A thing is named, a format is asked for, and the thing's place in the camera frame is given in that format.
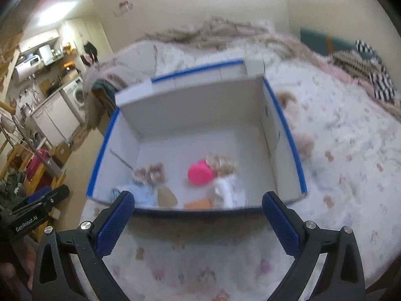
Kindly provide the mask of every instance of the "ceiling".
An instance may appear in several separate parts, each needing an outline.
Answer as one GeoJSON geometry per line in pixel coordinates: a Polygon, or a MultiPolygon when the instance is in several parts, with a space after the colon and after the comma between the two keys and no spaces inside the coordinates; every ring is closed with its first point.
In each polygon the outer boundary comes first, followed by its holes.
{"type": "Polygon", "coordinates": [[[31,18],[24,29],[22,39],[26,39],[45,32],[47,30],[57,28],[61,25],[62,21],[72,18],[79,18],[95,12],[92,0],[41,0],[38,7],[31,14],[31,18]],[[60,2],[77,2],[75,7],[60,21],[47,26],[39,26],[39,15],[47,10],[49,7],[60,2]]]}

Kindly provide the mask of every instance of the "pink round object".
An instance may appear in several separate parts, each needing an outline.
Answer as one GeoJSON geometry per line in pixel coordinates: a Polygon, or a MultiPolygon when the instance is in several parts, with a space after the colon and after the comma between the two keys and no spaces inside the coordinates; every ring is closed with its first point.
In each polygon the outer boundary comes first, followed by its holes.
{"type": "Polygon", "coordinates": [[[213,171],[201,160],[189,167],[188,179],[193,185],[206,185],[213,180],[213,171]]]}

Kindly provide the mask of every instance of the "black and white striped fabric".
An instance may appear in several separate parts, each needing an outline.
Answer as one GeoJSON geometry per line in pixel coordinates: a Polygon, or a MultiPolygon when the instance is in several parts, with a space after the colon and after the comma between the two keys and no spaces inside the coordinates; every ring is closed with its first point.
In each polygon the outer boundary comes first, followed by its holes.
{"type": "Polygon", "coordinates": [[[374,57],[370,59],[370,62],[376,66],[378,71],[371,71],[369,73],[370,83],[374,88],[374,97],[386,102],[393,102],[395,96],[394,84],[376,51],[362,40],[355,41],[355,44],[358,52],[371,53],[374,55],[374,57]]]}

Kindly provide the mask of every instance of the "white cardboard box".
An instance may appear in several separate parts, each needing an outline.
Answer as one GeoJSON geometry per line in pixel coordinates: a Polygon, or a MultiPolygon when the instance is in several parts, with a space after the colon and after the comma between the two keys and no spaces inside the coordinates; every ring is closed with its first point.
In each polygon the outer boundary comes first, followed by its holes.
{"type": "Polygon", "coordinates": [[[213,153],[238,162],[246,206],[206,213],[260,211],[267,191],[287,203],[302,198],[307,190],[301,162],[264,72],[261,61],[234,60],[149,79],[117,93],[119,108],[110,120],[87,196],[110,204],[111,190],[132,177],[113,151],[134,168],[164,164],[166,186],[178,205],[136,205],[145,212],[205,213],[183,205],[210,197],[213,185],[194,187],[187,172],[213,153]]]}

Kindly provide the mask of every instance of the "orange block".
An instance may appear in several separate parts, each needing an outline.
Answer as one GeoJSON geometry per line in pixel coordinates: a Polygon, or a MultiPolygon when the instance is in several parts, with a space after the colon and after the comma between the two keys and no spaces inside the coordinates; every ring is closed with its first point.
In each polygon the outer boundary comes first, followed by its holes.
{"type": "Polygon", "coordinates": [[[212,208],[212,203],[209,199],[204,198],[201,200],[193,201],[192,203],[184,204],[185,209],[208,209],[212,208]]]}

